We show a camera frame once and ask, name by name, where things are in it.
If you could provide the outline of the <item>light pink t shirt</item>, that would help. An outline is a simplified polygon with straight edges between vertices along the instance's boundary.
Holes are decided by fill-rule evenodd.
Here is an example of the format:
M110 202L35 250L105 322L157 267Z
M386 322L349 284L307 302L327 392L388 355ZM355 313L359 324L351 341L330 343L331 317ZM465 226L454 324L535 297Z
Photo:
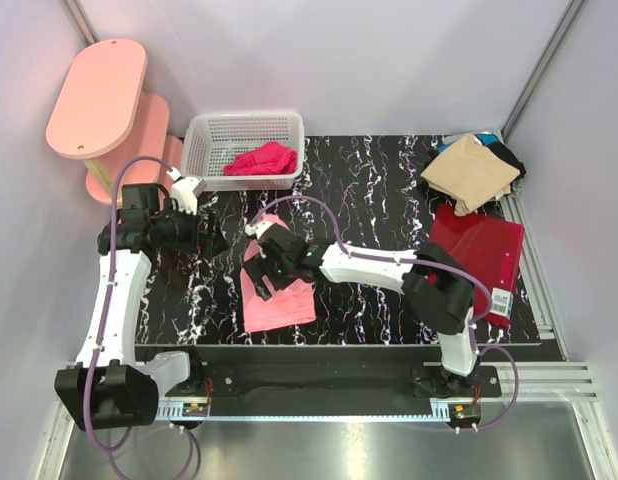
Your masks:
M283 291L274 291L268 301L259 298L244 267L240 271L244 330L248 333L264 332L293 325L302 325L316 320L313 287L304 281L298 270L298 247L302 244L278 216L262 215L257 222L271 221L287 229L281 240L270 240L259 247L250 240L243 258L246 260L259 248L266 257L275 259L289 277L289 286Z

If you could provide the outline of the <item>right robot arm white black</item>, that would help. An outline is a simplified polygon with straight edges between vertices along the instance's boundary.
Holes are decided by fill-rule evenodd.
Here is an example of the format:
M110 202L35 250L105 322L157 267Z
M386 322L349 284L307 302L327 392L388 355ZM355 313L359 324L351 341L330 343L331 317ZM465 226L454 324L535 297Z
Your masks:
M396 292L437 334L446 390L461 397L477 387L479 360L470 327L475 285L439 245L403 251L342 247L332 239L306 241L272 221L249 225L245 233L255 242L256 254L244 267L262 300L297 280L357 283Z

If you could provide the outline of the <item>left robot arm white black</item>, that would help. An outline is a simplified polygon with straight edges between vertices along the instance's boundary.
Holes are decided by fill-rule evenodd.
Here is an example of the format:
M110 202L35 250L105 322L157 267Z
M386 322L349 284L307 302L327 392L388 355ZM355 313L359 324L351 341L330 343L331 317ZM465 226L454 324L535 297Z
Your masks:
M122 187L98 235L99 286L87 336L54 389L85 432L151 424L160 399L173 388L185 396L204 386L205 372L183 350L136 359L135 334L143 291L162 250L213 257L228 244L214 212L198 209L199 181L181 177Z

